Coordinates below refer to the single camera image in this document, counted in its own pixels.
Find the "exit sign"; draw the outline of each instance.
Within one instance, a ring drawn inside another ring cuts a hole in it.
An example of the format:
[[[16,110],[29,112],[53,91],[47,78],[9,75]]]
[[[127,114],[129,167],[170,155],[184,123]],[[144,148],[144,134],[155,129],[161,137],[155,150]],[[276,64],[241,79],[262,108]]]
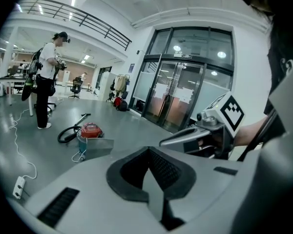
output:
[[[192,59],[192,55],[182,55],[181,58]]]

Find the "red vacuum cleaner lid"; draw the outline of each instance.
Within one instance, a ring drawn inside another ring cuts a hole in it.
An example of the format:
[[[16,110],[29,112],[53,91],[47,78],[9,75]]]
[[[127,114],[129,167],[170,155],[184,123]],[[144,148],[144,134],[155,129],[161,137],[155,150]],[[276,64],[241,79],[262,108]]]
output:
[[[103,131],[94,123],[86,123],[82,127],[81,136],[84,138],[98,138],[103,134]]]

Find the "black pants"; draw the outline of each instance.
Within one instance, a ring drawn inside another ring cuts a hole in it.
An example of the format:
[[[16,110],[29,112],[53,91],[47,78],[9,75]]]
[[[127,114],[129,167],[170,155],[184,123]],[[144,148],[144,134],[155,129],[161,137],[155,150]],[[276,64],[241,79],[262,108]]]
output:
[[[48,98],[53,80],[37,75],[37,105],[36,115],[38,127],[44,128],[48,123]]]

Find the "round ceiling light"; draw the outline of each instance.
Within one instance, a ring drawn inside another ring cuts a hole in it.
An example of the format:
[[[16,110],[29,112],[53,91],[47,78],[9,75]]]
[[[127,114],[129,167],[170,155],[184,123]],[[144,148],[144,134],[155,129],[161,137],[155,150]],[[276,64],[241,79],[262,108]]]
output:
[[[181,48],[180,48],[179,46],[176,45],[176,46],[174,46],[174,50],[175,50],[175,51],[180,51]]]
[[[218,55],[219,58],[226,58],[226,56],[227,56],[226,53],[222,52],[222,51],[218,52],[217,55]]]

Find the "doorway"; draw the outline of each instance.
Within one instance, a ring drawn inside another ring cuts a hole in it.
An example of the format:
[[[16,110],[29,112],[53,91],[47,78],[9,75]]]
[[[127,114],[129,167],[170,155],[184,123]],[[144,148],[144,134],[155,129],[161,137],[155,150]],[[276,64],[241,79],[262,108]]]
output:
[[[171,133],[180,131],[203,82],[204,65],[163,61],[143,117]]]

